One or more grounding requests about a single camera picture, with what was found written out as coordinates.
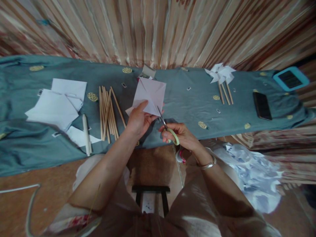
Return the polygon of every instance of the white pen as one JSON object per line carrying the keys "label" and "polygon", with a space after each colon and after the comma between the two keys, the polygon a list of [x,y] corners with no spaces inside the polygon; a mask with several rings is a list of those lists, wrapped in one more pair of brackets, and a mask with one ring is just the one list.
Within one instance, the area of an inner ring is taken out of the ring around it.
{"label": "white pen", "polygon": [[87,156],[90,156],[92,152],[92,147],[91,147],[90,137],[88,133],[87,117],[85,114],[83,114],[82,116],[82,123],[83,123],[83,132],[85,133],[85,137],[86,137],[86,153],[87,153]]}

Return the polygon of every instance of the cable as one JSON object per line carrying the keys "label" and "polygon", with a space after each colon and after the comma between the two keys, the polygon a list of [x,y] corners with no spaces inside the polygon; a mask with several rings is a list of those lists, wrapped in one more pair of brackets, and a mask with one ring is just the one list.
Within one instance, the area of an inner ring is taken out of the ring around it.
{"label": "cable", "polygon": [[38,188],[34,191],[32,197],[31,197],[31,200],[30,200],[30,203],[29,203],[29,208],[28,208],[27,214],[26,214],[25,232],[26,232],[26,236],[27,237],[35,237],[31,233],[31,211],[32,211],[35,195],[36,195],[37,191],[40,189],[41,184],[33,184],[33,185],[25,186],[25,187],[22,187],[22,188],[8,189],[8,190],[1,190],[0,191],[0,194],[2,194],[2,193],[15,192],[15,191],[23,190],[23,189],[28,189],[28,188],[34,188],[34,187],[38,187]]}

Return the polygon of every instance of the striped curtain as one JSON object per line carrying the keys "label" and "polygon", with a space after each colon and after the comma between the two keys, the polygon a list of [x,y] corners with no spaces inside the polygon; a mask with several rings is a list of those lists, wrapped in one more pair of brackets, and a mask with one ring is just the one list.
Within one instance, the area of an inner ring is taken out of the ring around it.
{"label": "striped curtain", "polygon": [[[0,0],[0,56],[41,54],[157,69],[284,69],[316,52],[308,0]],[[316,106],[315,61],[298,94]],[[270,151],[284,181],[315,182],[316,121],[285,131],[235,135]]]}

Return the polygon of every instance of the scissors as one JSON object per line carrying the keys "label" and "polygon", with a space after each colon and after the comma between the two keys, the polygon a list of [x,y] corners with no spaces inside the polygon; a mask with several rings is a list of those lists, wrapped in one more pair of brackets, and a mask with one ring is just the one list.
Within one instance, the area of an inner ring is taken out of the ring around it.
{"label": "scissors", "polygon": [[162,114],[161,114],[161,112],[160,112],[158,106],[157,106],[157,109],[158,109],[158,111],[159,111],[160,118],[161,118],[161,120],[162,120],[162,122],[163,122],[163,124],[164,124],[164,127],[165,127],[164,131],[170,132],[170,133],[174,136],[174,139],[175,139],[175,142],[173,142],[173,143],[174,143],[175,145],[179,145],[180,142],[179,142],[178,136],[176,135],[176,133],[175,133],[171,128],[168,128],[168,127],[167,127],[167,125],[166,125],[166,123],[165,123],[165,121],[164,121],[164,118],[162,117]]}

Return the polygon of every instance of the silver bangle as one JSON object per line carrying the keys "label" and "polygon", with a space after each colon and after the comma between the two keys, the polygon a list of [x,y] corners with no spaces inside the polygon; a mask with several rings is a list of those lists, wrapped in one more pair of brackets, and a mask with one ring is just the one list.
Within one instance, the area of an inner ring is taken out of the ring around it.
{"label": "silver bangle", "polygon": [[214,156],[212,156],[213,158],[213,162],[212,163],[209,163],[207,165],[204,165],[204,166],[199,166],[201,170],[206,170],[208,168],[211,168],[213,167],[214,165],[216,165],[216,158]]}

